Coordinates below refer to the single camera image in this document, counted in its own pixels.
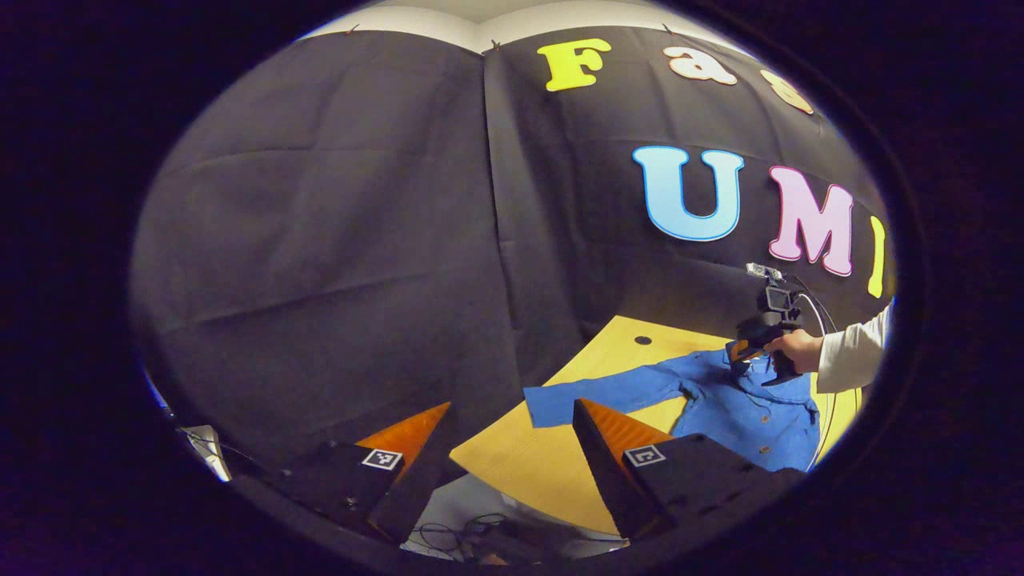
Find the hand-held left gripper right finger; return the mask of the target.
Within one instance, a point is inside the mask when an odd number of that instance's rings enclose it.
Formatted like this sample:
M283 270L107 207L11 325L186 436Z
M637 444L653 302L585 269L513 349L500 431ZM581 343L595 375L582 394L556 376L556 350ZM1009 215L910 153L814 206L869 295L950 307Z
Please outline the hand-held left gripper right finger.
M673 437L588 398L574 401L573 429L600 499L629 540L701 541L775 500L775 474L705 434Z

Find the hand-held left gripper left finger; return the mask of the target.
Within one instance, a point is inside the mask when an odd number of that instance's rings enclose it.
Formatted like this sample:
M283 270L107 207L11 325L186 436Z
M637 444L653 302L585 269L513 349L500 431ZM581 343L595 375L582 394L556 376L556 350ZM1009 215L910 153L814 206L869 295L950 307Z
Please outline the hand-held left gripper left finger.
M454 440L443 402L361 441L328 441L279 467L272 486L348 531L399 544L438 488Z

